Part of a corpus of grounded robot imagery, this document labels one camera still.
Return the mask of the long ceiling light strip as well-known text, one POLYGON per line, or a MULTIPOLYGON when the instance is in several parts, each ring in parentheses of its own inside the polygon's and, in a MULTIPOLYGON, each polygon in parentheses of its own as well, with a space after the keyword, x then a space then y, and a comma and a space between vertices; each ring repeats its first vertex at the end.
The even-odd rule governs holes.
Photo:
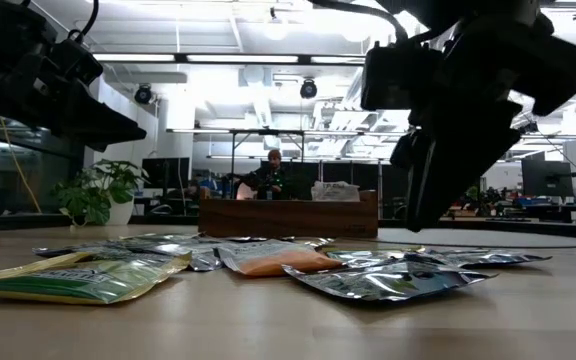
POLYGON ((100 63, 135 64, 200 64, 200 65, 299 65, 360 67, 364 56, 352 55, 272 55, 272 54, 208 54, 208 53, 94 53, 100 63))

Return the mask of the green potted plant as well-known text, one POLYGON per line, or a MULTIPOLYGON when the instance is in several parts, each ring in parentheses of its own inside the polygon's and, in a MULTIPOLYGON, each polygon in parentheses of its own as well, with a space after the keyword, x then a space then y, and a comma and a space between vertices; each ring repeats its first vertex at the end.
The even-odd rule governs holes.
POLYGON ((127 225, 147 172, 129 161, 103 159, 52 189, 59 211, 73 226, 127 225))

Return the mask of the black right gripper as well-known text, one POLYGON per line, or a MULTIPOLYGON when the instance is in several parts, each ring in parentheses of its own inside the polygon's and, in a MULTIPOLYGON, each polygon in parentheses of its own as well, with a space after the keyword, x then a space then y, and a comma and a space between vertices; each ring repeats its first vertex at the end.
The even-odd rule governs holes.
POLYGON ((432 227, 520 138, 511 128, 521 106, 513 90, 552 113, 576 93, 576 45, 554 35, 543 14, 431 14, 420 22, 435 37, 454 29, 432 72, 420 136, 403 135, 391 154, 411 168, 406 228, 432 227), (473 106, 463 110, 461 106, 473 106))

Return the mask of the dark green tea packet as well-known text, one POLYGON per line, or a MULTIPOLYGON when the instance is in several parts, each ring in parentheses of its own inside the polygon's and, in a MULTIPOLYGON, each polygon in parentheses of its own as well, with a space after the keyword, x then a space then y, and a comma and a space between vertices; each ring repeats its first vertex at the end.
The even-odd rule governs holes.
POLYGON ((134 255, 138 258, 154 258, 156 256, 191 255, 190 268, 195 272, 209 272, 223 267, 221 259, 216 254, 219 245, 215 241, 200 239, 146 239, 131 238, 116 241, 103 241, 89 244, 70 245, 62 248, 33 248, 32 252, 40 257, 52 258, 75 252, 92 252, 105 257, 134 255))

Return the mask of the black monitor on arm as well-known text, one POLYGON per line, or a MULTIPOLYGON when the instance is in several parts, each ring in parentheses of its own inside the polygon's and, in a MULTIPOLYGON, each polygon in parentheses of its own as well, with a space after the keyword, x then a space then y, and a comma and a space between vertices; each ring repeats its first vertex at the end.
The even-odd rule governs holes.
POLYGON ((523 159, 521 166, 522 188, 526 196, 574 196, 569 163, 523 159))

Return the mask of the office desk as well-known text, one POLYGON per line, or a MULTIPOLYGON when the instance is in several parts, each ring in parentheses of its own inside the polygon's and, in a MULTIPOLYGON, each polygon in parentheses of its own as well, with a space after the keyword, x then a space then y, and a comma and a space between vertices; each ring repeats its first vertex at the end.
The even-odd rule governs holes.
POLYGON ((553 222, 572 224, 576 205, 497 203, 490 207, 489 216, 495 220, 518 222, 553 222))

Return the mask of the large silver foil pouch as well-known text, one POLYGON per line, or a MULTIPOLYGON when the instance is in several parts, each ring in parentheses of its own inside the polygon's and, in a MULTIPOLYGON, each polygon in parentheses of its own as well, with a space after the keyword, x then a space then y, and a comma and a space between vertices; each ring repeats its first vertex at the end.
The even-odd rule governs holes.
POLYGON ((361 301, 407 301, 494 278, 463 268, 403 259, 314 272, 288 265, 282 268, 296 280, 326 294, 361 301))

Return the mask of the dark wooden tea organizer box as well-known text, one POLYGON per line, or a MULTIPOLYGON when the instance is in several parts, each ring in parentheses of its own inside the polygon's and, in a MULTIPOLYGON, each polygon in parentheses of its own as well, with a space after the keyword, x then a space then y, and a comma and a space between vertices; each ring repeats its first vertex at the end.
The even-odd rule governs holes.
POLYGON ((214 237, 375 238, 377 193, 361 191, 359 195, 358 202, 204 199, 198 230, 214 237))

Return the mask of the yellow green tea packet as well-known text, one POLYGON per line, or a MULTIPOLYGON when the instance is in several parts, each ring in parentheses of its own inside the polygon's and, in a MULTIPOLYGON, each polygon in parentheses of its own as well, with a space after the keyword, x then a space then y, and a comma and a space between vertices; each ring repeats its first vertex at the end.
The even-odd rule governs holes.
POLYGON ((186 269, 180 255, 76 252, 0 270, 0 298, 75 305, 136 299, 186 269))

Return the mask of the grey round mat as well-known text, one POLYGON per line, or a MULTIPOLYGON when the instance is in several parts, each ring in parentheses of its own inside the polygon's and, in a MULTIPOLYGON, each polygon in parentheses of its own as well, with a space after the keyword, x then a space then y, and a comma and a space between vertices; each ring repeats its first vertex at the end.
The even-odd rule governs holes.
POLYGON ((576 238, 488 230, 381 228, 376 241, 424 246, 481 248, 576 248, 576 238))

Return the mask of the black computer monitor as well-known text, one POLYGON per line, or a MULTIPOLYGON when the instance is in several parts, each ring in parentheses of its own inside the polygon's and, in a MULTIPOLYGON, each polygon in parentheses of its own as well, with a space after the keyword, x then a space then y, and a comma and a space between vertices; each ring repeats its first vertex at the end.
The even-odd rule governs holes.
POLYGON ((142 160, 146 188, 185 188, 189 181, 190 160, 179 158, 147 158, 142 160))

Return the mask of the black metal rig frame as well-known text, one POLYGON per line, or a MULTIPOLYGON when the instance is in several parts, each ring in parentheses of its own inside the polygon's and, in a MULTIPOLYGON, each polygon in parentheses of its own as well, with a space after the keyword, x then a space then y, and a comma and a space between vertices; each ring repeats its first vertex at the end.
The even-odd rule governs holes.
POLYGON ((259 129, 230 129, 229 134, 232 135, 232 144, 231 144, 231 169, 230 169, 230 175, 232 176, 231 178, 231 190, 234 189, 234 171, 235 171, 235 153, 236 153, 236 148, 242 143, 245 142, 246 139, 250 136, 250 135, 259 135, 259 136, 286 136, 289 139, 291 139, 292 141, 294 140, 292 137, 293 136, 300 136, 301 137, 301 142, 297 143, 294 142, 298 149, 301 151, 301 162, 304 161, 304 147, 305 147, 305 139, 306 139, 306 134, 304 130, 286 130, 286 129, 270 129, 270 128, 259 128, 259 129), (244 134, 245 137, 238 142, 236 140, 237 136, 239 134, 244 134))

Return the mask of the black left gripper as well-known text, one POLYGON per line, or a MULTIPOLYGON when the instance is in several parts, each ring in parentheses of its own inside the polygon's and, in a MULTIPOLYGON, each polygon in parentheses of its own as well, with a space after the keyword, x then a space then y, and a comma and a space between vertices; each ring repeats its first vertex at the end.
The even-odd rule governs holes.
POLYGON ((45 57, 24 55, 12 69, 0 70, 0 115, 39 120, 57 111, 53 134, 75 138, 99 152, 146 137, 134 120, 95 100, 81 82, 70 83, 57 102, 40 78, 52 69, 45 57))

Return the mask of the black room divider panels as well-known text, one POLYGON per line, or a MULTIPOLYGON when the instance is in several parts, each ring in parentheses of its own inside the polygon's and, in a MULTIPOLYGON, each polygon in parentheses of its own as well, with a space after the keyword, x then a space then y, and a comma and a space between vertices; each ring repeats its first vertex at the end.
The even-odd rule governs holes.
MULTIPOLYGON (((297 198, 311 200, 311 188, 320 179, 319 163, 288 162, 282 168, 287 171, 287 181, 297 198)), ((408 175, 384 163, 324 162, 323 181, 345 181, 357 185, 359 190, 381 190, 382 198, 390 201, 407 195, 408 175)))

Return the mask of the person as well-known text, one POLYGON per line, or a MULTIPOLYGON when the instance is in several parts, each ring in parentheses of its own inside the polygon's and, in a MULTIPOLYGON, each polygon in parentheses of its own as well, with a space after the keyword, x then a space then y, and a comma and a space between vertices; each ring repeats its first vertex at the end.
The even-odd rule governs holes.
POLYGON ((260 168, 244 175, 241 182, 257 192, 259 200, 288 200, 290 190, 286 173, 281 167, 281 153, 270 150, 267 162, 260 168))

